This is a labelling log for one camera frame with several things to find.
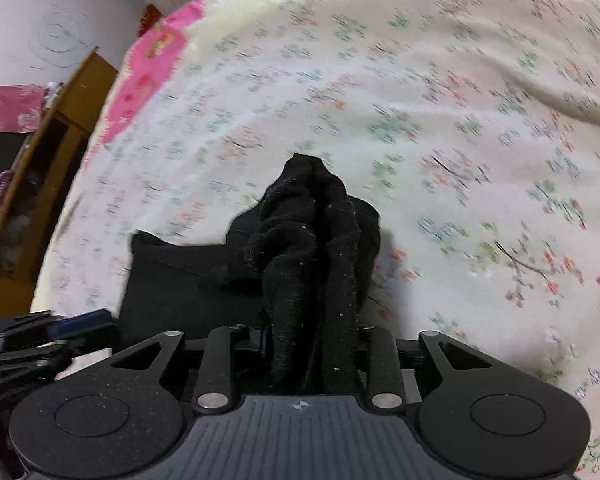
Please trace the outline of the black pants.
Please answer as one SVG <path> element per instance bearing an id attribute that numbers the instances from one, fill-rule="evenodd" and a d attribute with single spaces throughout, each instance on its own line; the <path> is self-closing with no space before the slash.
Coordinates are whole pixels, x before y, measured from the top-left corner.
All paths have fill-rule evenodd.
<path id="1" fill-rule="evenodd" d="M 125 346 L 180 330 L 263 330 L 268 386 L 279 394 L 343 394 L 355 385 L 358 312 L 380 248 L 377 210 L 351 196 L 321 159 L 297 154 L 221 245 L 132 236 L 119 312 Z"/>

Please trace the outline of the brown wooden desk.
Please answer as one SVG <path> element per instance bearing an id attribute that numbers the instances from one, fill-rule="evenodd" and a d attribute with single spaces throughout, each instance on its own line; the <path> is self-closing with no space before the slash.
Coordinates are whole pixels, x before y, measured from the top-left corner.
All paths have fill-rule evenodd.
<path id="1" fill-rule="evenodd" d="M 50 238 L 117 73 L 91 50 L 18 155 L 0 212 L 0 318 L 30 310 Z"/>

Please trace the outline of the pink floral cloth on desk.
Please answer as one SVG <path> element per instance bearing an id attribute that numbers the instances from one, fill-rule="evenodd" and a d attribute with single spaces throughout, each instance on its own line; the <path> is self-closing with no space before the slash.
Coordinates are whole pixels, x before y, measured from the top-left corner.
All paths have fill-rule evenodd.
<path id="1" fill-rule="evenodd" d="M 42 120 L 46 88 L 36 84 L 0 86 L 0 133 L 35 132 Z"/>

